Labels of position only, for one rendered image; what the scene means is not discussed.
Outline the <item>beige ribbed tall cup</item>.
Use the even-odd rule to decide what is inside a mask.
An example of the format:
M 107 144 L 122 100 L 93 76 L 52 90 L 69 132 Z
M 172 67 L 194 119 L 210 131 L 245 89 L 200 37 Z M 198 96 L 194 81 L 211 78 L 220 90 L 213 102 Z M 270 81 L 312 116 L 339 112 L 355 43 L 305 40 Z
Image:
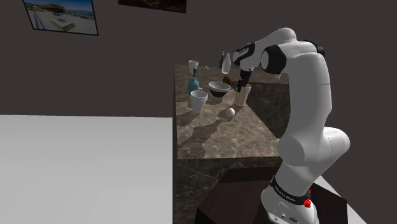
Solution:
M 251 85 L 247 84 L 245 87 L 241 87 L 240 91 L 236 91 L 234 104 L 238 107 L 244 107 L 246 105 L 247 97 L 251 91 Z

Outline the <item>white bottle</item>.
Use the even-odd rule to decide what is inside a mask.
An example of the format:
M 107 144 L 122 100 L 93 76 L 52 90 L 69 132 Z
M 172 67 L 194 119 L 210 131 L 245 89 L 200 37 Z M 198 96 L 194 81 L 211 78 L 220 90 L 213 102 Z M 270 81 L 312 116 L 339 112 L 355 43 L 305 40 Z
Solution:
M 221 72 L 223 74 L 228 74 L 230 72 L 230 68 L 231 68 L 230 53 L 227 53 L 221 66 Z

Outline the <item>white bowl with dark band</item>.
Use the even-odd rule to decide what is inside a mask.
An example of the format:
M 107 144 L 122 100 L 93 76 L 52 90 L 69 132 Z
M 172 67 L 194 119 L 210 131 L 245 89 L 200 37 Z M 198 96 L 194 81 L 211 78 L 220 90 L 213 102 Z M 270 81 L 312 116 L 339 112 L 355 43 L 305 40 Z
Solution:
M 209 82 L 209 90 L 214 97 L 223 97 L 230 90 L 230 85 L 221 81 Z

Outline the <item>blue glass bottle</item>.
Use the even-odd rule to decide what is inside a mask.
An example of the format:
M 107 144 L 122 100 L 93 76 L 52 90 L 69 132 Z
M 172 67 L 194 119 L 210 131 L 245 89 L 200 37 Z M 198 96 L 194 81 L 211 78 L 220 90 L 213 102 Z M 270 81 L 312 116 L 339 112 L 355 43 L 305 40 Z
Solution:
M 200 85 L 197 80 L 197 70 L 193 69 L 192 79 L 188 82 L 188 95 L 191 95 L 193 91 L 199 90 Z

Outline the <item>large white cup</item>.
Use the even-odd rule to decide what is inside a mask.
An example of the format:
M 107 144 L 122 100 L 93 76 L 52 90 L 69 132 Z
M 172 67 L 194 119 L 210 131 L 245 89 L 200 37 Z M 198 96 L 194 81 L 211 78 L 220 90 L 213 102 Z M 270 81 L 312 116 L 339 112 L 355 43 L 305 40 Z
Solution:
M 201 90 L 194 90 L 190 94 L 192 102 L 192 110 L 196 114 L 200 114 L 208 99 L 208 93 Z

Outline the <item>dark red robot stand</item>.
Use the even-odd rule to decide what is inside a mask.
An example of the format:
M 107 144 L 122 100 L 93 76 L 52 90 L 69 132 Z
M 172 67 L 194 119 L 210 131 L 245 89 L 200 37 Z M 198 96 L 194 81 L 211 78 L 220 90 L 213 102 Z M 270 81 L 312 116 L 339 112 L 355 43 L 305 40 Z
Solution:
M 278 167 L 229 169 L 197 208 L 194 224 L 303 224 L 286 212 L 270 219 L 260 200 Z M 319 224 L 348 224 L 347 201 L 327 189 L 311 186 L 311 206 Z

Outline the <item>dark framed wall picture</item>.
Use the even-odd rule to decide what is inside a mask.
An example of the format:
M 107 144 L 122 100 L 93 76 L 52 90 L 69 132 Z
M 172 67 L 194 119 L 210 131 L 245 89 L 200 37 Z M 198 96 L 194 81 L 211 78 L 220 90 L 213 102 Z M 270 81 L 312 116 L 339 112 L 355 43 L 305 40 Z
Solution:
M 186 13 L 187 0 L 118 0 L 118 4 L 154 10 Z

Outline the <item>framed harbour wall picture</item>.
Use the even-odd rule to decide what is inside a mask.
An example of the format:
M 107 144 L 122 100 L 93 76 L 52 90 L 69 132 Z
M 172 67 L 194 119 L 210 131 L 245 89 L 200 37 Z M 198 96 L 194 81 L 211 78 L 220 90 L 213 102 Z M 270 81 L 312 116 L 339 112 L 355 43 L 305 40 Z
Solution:
M 34 30 L 98 36 L 93 0 L 22 0 Z

